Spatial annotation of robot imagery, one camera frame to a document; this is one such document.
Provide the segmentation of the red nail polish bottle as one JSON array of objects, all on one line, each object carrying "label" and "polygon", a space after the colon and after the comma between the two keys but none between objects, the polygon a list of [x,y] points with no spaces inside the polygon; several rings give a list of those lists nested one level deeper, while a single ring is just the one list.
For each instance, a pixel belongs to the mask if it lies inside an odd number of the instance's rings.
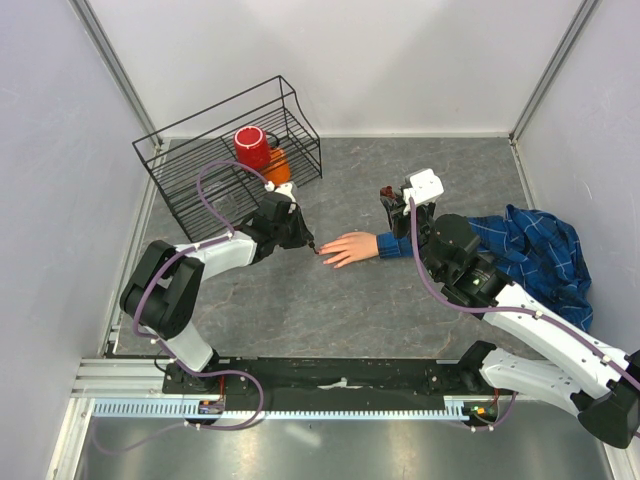
[{"label": "red nail polish bottle", "polygon": [[384,198],[395,199],[396,192],[391,186],[386,186],[380,189],[380,196]]}]

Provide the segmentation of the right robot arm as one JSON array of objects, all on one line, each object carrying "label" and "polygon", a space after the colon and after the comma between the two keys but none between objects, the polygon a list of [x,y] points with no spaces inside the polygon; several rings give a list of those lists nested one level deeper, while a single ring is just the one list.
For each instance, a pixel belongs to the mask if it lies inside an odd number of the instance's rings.
[{"label": "right robot arm", "polygon": [[476,342],[461,358],[467,392],[510,390],[574,416],[603,443],[629,447],[639,436],[639,355],[608,345],[536,300],[476,251],[479,237],[460,215],[434,217],[440,192],[422,203],[415,189],[380,191],[391,236],[413,246],[422,283],[439,303],[469,313],[523,341],[538,363]]}]

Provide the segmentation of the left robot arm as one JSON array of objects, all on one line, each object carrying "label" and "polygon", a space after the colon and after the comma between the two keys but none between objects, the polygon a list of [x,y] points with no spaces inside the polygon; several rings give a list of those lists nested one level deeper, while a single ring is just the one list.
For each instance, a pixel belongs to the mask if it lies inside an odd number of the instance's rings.
[{"label": "left robot arm", "polygon": [[211,392],[220,378],[218,354],[192,321],[201,284],[254,265],[277,248],[314,246],[292,186],[266,193],[233,233],[186,245],[150,243],[121,293],[120,308],[134,320],[134,332],[160,340],[198,393]]}]

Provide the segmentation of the mannequin hand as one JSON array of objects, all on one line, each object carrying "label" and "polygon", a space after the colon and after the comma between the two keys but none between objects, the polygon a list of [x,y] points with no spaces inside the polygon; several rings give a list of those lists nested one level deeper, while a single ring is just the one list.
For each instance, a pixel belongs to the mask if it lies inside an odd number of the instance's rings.
[{"label": "mannequin hand", "polygon": [[377,237],[372,233],[354,231],[341,235],[319,249],[325,258],[323,263],[340,269],[352,263],[368,260],[379,255]]}]

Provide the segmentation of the orange cup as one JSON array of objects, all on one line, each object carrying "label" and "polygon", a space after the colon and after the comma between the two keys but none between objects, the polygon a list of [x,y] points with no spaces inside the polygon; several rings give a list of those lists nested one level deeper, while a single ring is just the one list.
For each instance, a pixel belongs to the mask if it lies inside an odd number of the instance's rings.
[{"label": "orange cup", "polygon": [[291,179],[288,157],[282,148],[270,150],[269,163],[262,169],[262,175],[276,186],[287,183]]}]

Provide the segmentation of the clear glass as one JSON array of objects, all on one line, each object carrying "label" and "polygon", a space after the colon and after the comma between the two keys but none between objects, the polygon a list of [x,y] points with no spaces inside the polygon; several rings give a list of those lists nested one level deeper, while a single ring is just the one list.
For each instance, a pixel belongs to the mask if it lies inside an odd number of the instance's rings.
[{"label": "clear glass", "polygon": [[209,204],[227,221],[232,223],[238,213],[238,203],[232,189],[222,182],[202,186],[202,193]]}]

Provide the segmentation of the red cup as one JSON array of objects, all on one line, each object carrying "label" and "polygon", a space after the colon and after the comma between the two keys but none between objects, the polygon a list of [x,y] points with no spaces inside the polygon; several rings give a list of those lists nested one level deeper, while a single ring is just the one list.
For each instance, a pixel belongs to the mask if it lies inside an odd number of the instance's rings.
[{"label": "red cup", "polygon": [[255,170],[264,169],[271,160],[266,132],[256,126],[245,126],[234,134],[237,160]]}]

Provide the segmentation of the blue plaid shirt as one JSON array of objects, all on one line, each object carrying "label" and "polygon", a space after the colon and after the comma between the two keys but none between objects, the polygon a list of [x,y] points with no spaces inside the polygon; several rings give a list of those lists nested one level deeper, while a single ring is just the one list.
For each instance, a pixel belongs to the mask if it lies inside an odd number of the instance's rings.
[{"label": "blue plaid shirt", "polygon": [[468,217],[477,253],[535,300],[587,332],[594,318],[592,279],[575,228],[541,210],[512,204],[502,216]]}]

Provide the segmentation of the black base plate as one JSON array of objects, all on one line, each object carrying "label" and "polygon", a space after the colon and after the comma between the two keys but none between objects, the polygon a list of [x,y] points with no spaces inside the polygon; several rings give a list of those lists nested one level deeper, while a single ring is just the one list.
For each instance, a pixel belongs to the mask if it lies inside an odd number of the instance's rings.
[{"label": "black base plate", "polygon": [[494,389],[470,366],[433,359],[227,357],[211,368],[221,378],[198,378],[169,365],[165,394],[221,394],[226,405],[265,407],[439,407],[446,396],[491,397]]}]

